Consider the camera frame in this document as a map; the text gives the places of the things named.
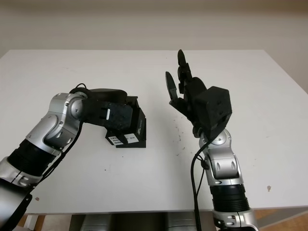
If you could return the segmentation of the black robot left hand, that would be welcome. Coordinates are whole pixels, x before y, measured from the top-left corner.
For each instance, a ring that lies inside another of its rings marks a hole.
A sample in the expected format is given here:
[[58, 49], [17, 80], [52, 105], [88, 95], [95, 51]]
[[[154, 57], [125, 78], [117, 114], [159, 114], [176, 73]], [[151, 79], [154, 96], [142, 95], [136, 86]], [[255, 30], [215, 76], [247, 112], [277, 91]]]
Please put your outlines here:
[[88, 98], [103, 102], [127, 104], [139, 108], [137, 96], [128, 96], [124, 90], [118, 89], [91, 89], [86, 91]]

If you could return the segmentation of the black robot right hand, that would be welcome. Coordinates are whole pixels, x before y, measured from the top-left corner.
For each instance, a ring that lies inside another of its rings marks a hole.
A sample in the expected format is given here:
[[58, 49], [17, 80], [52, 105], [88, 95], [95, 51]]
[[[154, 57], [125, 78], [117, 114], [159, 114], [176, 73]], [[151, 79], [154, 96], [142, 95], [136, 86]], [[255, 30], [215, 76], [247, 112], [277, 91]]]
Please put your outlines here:
[[184, 52], [178, 51], [178, 78], [179, 84], [176, 85], [172, 75], [166, 71], [165, 79], [167, 85], [167, 91], [170, 96], [169, 104], [177, 111], [183, 114], [193, 125], [192, 133], [194, 137], [200, 138], [201, 133], [204, 131], [198, 114], [194, 110], [193, 99], [200, 93], [200, 90], [204, 90], [205, 86], [198, 85], [200, 80], [192, 76], [189, 64], [186, 62]]

